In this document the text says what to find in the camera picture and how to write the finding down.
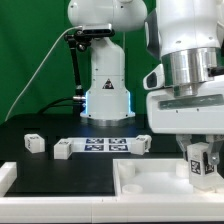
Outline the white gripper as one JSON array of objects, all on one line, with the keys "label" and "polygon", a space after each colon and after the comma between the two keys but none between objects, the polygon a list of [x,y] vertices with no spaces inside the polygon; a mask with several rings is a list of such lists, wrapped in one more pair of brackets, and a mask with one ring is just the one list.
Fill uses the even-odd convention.
[{"label": "white gripper", "polygon": [[218,165],[224,144],[224,80],[203,83],[198,95],[175,99],[171,88],[151,91],[146,98],[148,123],[154,133],[178,134],[176,141],[183,158],[188,159],[187,147],[191,135],[207,135],[208,163]]}]

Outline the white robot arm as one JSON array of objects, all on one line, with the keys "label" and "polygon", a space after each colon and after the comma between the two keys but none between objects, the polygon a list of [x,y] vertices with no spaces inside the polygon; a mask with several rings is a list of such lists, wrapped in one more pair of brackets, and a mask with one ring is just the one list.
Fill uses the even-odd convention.
[{"label": "white robot arm", "polygon": [[147,49],[160,60],[145,84],[149,126],[155,133],[174,134],[182,148],[194,134],[208,142],[208,162],[219,163],[224,143],[224,68],[218,65],[221,42],[218,0],[156,0],[147,13],[135,6],[125,20],[145,27]]}]

